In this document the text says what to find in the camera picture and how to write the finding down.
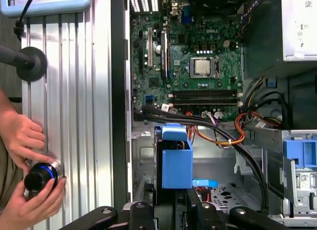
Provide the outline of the person's right hand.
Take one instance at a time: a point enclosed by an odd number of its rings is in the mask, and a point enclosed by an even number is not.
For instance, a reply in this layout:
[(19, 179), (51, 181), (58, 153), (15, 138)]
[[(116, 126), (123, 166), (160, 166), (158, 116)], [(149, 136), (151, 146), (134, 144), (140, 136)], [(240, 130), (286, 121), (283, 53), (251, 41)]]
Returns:
[(66, 179), (63, 178), (53, 188), (54, 180), (49, 180), (37, 196), (27, 201), (24, 181), (20, 181), (0, 215), (0, 228), (25, 230), (57, 214), (62, 206), (65, 183)]

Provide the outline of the person's left hand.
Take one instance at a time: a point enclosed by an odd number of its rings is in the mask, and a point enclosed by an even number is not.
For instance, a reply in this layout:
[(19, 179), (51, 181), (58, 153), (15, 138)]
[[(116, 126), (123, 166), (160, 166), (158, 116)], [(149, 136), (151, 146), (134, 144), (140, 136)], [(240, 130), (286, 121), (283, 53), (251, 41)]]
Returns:
[(42, 127), (14, 110), (0, 112), (0, 136), (14, 163), (24, 172), (29, 171), (25, 159), (54, 162), (51, 157), (34, 151), (44, 148)]

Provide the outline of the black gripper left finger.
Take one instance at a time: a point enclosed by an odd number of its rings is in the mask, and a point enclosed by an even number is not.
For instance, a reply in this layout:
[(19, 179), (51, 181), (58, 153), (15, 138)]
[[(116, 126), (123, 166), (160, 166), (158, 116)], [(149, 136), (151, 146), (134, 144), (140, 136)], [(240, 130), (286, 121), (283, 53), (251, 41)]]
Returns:
[(174, 205), (148, 202), (126, 203), (121, 211), (98, 207), (62, 227), (63, 230), (172, 230)]

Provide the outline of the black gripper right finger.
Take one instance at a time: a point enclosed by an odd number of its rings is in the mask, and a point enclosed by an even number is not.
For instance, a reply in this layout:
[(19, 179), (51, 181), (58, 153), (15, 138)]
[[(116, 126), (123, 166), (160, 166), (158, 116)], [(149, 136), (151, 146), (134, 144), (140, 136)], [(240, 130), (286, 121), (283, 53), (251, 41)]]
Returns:
[(190, 230), (286, 230), (287, 227), (267, 215), (244, 206), (225, 214), (210, 202), (201, 202), (193, 189), (187, 190)]

